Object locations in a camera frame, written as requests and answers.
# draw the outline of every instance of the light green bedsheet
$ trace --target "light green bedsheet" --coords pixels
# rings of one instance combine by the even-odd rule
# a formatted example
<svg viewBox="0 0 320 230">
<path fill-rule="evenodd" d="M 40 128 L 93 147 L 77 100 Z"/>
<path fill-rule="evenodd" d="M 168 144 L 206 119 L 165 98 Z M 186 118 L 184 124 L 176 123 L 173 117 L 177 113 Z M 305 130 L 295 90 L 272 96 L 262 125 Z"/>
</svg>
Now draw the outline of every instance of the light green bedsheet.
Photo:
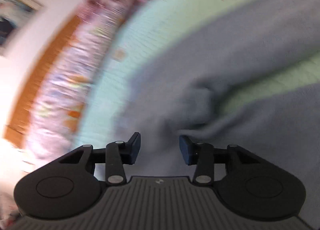
<svg viewBox="0 0 320 230">
<path fill-rule="evenodd" d="M 74 147 L 89 143 L 95 148 L 103 148 L 108 142 L 125 141 L 112 139 L 112 131 L 114 118 L 123 110 L 128 99 L 128 81 L 132 74 L 209 18 L 247 1 L 153 0 L 147 3 L 121 29 L 113 43 L 90 96 Z M 320 55 L 315 55 L 310 60 L 243 86 L 230 96 L 221 107 L 221 112 L 231 112 L 255 99 L 317 82 L 319 68 Z"/>
</svg>

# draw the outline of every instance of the ribbed gray surface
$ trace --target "ribbed gray surface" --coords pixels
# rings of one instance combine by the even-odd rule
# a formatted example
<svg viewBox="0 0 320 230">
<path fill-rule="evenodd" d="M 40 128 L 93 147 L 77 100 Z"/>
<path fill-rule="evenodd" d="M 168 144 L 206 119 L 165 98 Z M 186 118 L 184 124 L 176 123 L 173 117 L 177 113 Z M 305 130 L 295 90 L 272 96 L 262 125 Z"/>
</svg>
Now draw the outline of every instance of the ribbed gray surface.
<svg viewBox="0 0 320 230">
<path fill-rule="evenodd" d="M 25 217 L 10 230 L 307 230 L 298 218 L 256 222 L 226 209 L 211 189 L 186 177 L 133 177 L 109 188 L 95 207 L 59 221 Z"/>
</svg>

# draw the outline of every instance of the round black pad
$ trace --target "round black pad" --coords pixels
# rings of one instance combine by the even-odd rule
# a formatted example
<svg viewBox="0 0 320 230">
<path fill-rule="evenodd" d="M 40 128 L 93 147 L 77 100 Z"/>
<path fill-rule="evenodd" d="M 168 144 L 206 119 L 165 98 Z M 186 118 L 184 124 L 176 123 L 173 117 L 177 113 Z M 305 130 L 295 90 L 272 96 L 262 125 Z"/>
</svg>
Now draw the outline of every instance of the round black pad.
<svg viewBox="0 0 320 230">
<path fill-rule="evenodd" d="M 306 191 L 296 177 L 266 164 L 243 165 L 217 184 L 222 202 L 255 220 L 276 221 L 297 215 Z"/>
<path fill-rule="evenodd" d="M 37 185 L 37 192 L 48 198 L 59 198 L 68 195 L 73 190 L 73 181 L 66 177 L 48 177 Z"/>
<path fill-rule="evenodd" d="M 99 181 L 78 164 L 52 162 L 22 178 L 14 199 L 23 215 L 61 219 L 90 208 L 100 192 Z"/>
</svg>

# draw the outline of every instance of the picture frame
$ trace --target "picture frame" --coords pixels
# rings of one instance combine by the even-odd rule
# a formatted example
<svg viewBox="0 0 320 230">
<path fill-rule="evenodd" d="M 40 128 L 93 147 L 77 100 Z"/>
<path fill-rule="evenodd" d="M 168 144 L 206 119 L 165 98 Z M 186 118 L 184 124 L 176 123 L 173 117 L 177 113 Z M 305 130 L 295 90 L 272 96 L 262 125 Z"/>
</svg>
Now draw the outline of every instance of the picture frame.
<svg viewBox="0 0 320 230">
<path fill-rule="evenodd" d="M 42 8 L 34 0 L 0 0 L 0 56 L 16 33 Z"/>
</svg>

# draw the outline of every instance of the gray blanket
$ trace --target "gray blanket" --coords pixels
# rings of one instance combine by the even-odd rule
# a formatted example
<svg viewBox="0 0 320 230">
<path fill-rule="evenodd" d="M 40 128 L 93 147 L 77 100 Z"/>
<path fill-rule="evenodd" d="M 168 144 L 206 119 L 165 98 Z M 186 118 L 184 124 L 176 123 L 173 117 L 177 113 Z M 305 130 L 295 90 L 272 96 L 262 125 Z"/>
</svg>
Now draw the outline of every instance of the gray blanket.
<svg viewBox="0 0 320 230">
<path fill-rule="evenodd" d="M 178 136 L 238 144 L 293 173 L 307 189 L 301 217 L 320 227 L 320 85 L 255 101 L 224 117 L 226 94 L 320 49 L 320 0 L 255 0 L 184 38 L 132 79 L 116 138 L 140 132 L 126 173 L 192 175 Z"/>
</svg>

